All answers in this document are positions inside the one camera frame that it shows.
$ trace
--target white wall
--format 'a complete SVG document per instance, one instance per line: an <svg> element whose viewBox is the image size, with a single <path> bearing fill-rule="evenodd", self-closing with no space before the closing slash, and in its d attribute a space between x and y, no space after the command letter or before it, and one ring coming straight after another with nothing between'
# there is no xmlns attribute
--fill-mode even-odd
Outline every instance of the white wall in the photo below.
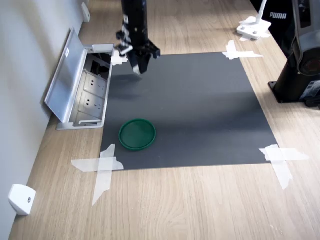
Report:
<svg viewBox="0 0 320 240"><path fill-rule="evenodd" d="M43 100L69 28L79 33L82 0L0 1L0 239L16 212L12 184L26 185L47 128Z"/></svg>

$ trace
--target green plastic lid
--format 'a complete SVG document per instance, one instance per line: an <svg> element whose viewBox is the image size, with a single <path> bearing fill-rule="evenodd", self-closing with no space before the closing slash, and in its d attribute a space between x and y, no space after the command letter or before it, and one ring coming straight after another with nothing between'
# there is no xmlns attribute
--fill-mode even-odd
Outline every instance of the green plastic lid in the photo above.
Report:
<svg viewBox="0 0 320 240"><path fill-rule="evenodd" d="M137 118L127 121L119 131L120 143L129 150L139 151L149 147L156 138L156 128L148 120Z"/></svg>

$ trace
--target power outlet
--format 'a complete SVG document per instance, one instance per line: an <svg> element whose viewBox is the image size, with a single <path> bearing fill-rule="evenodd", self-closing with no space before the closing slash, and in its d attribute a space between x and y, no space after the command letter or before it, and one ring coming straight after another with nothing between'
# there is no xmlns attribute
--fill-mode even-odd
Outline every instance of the power outlet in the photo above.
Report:
<svg viewBox="0 0 320 240"><path fill-rule="evenodd" d="M102 119L104 100L88 92L83 92L79 104L79 112Z"/></svg>
<svg viewBox="0 0 320 240"><path fill-rule="evenodd" d="M106 88L107 82L105 80L90 73L86 74L83 90L104 99L106 97Z"/></svg>

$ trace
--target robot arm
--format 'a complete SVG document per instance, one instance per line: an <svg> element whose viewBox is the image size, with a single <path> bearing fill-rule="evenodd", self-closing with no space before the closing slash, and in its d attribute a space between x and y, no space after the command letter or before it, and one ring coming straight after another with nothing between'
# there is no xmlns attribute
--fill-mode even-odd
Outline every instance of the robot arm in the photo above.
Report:
<svg viewBox="0 0 320 240"><path fill-rule="evenodd" d="M148 38L147 0L121 0L122 30L116 33L120 44L115 48L120 56L127 55L133 71L140 75L147 71L151 56L160 57L160 49Z"/></svg>
<svg viewBox="0 0 320 240"><path fill-rule="evenodd" d="M320 1L293 0L295 39L292 50L297 70L305 76L320 74Z"/></svg>
<svg viewBox="0 0 320 240"><path fill-rule="evenodd" d="M277 82L269 82L279 103L305 102L320 107L320 2L292 0L295 20L293 53Z"/></svg>

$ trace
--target wooden table surface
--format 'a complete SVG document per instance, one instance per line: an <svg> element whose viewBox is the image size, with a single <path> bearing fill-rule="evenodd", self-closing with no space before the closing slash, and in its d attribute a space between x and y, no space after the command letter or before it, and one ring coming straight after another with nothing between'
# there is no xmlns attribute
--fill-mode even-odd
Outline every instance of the wooden table surface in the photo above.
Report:
<svg viewBox="0 0 320 240"><path fill-rule="evenodd" d="M28 181L37 192L31 214L16 218L10 239L320 239L320 111L276 102L267 83L278 79L285 56L272 37L241 42L235 34L256 14L249 0L147 4L149 38L163 55L222 52L229 40L263 55L241 62L276 140L311 159L288 162L293 181L285 190L271 164L117 171L92 207L97 173L81 173L70 160L97 158L103 130L57 131L53 117ZM82 42L116 43L121 1L91 0L89 10Z"/></svg>

